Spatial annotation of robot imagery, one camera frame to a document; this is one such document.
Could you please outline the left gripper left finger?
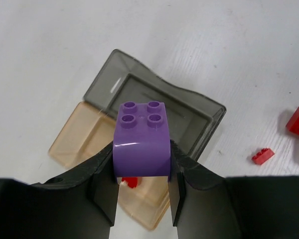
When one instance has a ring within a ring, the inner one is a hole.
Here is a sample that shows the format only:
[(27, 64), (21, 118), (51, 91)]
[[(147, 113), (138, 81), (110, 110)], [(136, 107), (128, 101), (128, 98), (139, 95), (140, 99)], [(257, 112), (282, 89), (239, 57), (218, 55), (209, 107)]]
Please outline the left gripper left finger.
[(0, 239), (107, 239), (119, 192), (112, 151), (45, 183), (0, 178)]

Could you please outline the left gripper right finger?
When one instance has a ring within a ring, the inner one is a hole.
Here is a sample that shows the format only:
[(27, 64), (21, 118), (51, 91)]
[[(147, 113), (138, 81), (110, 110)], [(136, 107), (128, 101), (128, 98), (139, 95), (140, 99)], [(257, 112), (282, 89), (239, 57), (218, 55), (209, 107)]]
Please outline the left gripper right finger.
[(299, 175), (224, 178), (170, 146), (168, 190), (180, 239), (299, 239)]

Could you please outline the purple lego cluster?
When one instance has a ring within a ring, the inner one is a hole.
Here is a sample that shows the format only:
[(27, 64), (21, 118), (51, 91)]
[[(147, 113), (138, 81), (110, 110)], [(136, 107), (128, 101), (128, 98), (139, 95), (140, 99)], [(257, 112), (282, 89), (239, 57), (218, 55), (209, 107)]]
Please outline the purple lego cluster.
[(113, 139), (116, 177), (170, 176), (171, 146), (163, 102), (120, 105)]

